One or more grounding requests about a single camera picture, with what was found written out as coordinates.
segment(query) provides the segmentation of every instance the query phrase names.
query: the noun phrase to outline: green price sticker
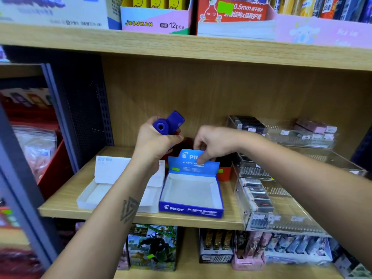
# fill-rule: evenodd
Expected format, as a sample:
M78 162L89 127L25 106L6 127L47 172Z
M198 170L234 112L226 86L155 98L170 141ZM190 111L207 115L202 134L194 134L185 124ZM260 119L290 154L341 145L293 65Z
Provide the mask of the green price sticker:
M233 8L234 4L226 3L224 1L219 0L217 5L217 13L232 15Z

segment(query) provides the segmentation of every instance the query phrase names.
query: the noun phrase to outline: box lid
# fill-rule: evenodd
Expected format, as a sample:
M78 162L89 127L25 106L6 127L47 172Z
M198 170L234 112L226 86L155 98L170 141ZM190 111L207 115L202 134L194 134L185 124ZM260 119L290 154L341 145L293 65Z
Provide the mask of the box lid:
M130 158L97 156L95 167L95 182L100 184L114 184L128 165ZM151 176L147 186L161 187L164 180L165 161L159 160L159 170Z
M204 151L182 149L178 157L168 157L169 173L200 176L216 176L219 162L207 161L197 164L198 157Z

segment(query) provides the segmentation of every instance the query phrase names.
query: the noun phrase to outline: purple pencil sharpener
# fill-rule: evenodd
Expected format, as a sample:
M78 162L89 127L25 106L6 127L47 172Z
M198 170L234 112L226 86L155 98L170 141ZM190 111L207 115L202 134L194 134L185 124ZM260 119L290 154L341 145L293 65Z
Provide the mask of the purple pencil sharpener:
M177 129L185 122L185 119L175 110L168 116L167 119L160 118L154 122L152 126L161 135L173 135Z

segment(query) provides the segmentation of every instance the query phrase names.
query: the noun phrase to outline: wooden shelf board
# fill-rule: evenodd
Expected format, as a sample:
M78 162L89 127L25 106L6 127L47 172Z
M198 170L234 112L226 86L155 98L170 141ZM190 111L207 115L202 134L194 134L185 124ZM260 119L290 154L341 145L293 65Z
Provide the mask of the wooden shelf board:
M343 278L332 263L330 264L330 267L268 264L261 271L235 271L234 269L232 269L231 264L200 264L198 258L198 230L195 228L186 228L183 243L182 246L180 246L180 253L177 260L178 263L175 272L131 268L129 271L117 271L115 274L115 278Z
M7 23L0 34L2 45L372 70L372 49Z
M21 229L0 228L0 247L29 250L30 242Z
M132 153L133 148L107 146L98 155L131 157ZM49 217L86 220L90 216L91 211L78 209L76 200L85 187L93 180L95 162L96 157L92 158L77 174L39 207L40 214ZM232 190L233 184L231 182L221 182L220 186L225 207L224 216L221 219L159 212L158 214L137 213L134 222L141 224L243 230L239 208Z

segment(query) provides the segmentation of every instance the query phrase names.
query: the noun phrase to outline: triangular tattoo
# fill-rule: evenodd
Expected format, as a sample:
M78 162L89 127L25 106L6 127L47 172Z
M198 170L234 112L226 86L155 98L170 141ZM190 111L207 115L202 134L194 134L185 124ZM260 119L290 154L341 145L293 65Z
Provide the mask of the triangular tattoo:
M129 197L128 200L124 200L120 221L124 221L124 223L126 223L131 216L137 212L138 205L138 201L131 197Z

